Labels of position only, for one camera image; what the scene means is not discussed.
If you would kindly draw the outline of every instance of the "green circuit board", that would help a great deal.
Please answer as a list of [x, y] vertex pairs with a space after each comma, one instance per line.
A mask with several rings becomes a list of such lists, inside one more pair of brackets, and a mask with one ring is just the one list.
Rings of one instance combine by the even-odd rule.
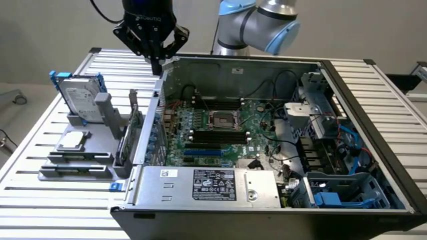
[[[169, 112], [170, 116], [167, 117], [170, 122], [166, 128], [169, 133], [166, 165], [233, 168], [239, 159], [256, 159], [257, 154], [264, 156], [266, 154], [266, 146], [273, 146], [273, 141], [265, 138], [264, 134], [270, 138], [277, 138], [276, 132], [270, 131], [273, 117], [272, 114], [266, 114], [270, 109], [269, 107], [266, 103], [260, 101], [248, 102], [238, 111], [194, 109], [187, 103], [177, 106], [174, 112]], [[235, 114], [238, 121], [234, 129], [211, 126], [210, 117], [213, 116], [213, 112]], [[265, 129], [261, 127], [264, 116], [264, 122], [269, 125]], [[185, 158], [189, 156], [185, 155], [185, 151], [187, 150], [186, 144], [191, 143], [191, 130], [250, 132], [252, 141], [248, 144], [221, 144], [222, 156], [191, 156], [194, 162], [186, 162]]]

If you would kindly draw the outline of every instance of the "power supply label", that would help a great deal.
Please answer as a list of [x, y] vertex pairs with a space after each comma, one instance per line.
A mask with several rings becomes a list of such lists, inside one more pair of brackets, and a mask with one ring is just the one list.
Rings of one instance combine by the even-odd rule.
[[199, 201], [237, 201], [234, 170], [194, 170], [193, 198]]

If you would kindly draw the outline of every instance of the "slotted metal surface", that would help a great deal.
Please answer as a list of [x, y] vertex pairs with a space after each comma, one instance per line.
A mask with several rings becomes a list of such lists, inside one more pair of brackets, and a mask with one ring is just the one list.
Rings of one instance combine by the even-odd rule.
[[[422, 147], [427, 144], [426, 128], [400, 104], [401, 99], [389, 90], [373, 67], [362, 60], [334, 59], [333, 63], [427, 194], [427, 162]], [[151, 66], [145, 59], [130, 51], [105, 49], [99, 54], [89, 55], [77, 74], [98, 72], [105, 75], [113, 104], [121, 113], [131, 112], [131, 88], [139, 90], [138, 102], [146, 113], [158, 77], [151, 75]], [[65, 101], [58, 96], [0, 170], [0, 239], [129, 239], [109, 211], [110, 206], [125, 199], [123, 192], [109, 192], [110, 184], [106, 182], [38, 180], [41, 165], [46, 163], [49, 152], [69, 124], [67, 112]], [[414, 154], [406, 146], [421, 147], [416, 147]], [[418, 240], [425, 239], [424, 234], [427, 235], [426, 224], [413, 231], [392, 232], [377, 239]]]

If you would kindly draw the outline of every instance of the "white wall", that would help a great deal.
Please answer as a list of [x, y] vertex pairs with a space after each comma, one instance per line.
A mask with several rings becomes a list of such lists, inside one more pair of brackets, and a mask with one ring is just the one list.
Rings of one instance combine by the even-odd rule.
[[[97, 2], [122, 18], [121, 0]], [[191, 30], [182, 51], [210, 52], [219, 0], [174, 4]], [[389, 73], [427, 61], [426, 0], [298, 0], [297, 7], [302, 29], [286, 55], [372, 58]], [[49, 84], [50, 70], [74, 71], [91, 47], [125, 48], [113, 28], [89, 0], [0, 0], [0, 82]]]

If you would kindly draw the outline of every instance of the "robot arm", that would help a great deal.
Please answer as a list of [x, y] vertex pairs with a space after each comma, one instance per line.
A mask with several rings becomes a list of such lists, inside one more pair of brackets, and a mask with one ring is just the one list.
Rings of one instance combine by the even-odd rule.
[[[154, 75], [161, 75], [162, 64], [189, 41], [190, 31], [178, 25], [173, 0], [123, 0], [125, 17], [114, 34], [138, 56], [145, 56]], [[165, 41], [174, 31], [174, 42]]]

